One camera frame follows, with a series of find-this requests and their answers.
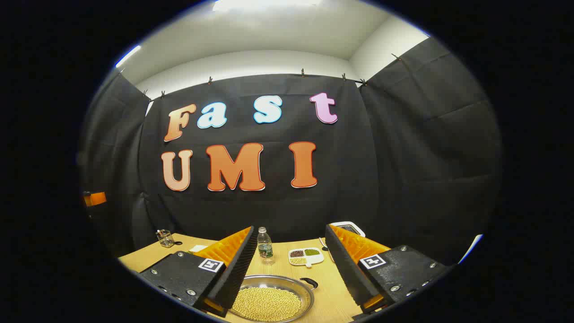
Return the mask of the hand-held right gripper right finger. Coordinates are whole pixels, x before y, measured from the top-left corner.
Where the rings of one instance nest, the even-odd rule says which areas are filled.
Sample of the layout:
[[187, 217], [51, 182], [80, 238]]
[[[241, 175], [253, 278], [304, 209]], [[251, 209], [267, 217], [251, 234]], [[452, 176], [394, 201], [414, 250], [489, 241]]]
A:
[[354, 302], [364, 314], [406, 302], [451, 271], [408, 245], [389, 248], [328, 224], [326, 247]]

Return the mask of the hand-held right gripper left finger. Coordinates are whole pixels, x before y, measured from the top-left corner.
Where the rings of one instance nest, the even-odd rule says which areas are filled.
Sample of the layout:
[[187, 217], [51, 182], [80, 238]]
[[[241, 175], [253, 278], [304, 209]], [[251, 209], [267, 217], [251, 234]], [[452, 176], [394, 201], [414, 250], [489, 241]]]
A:
[[177, 251], [139, 273], [142, 280], [187, 306], [221, 317], [238, 295], [257, 248], [247, 227], [195, 253]]

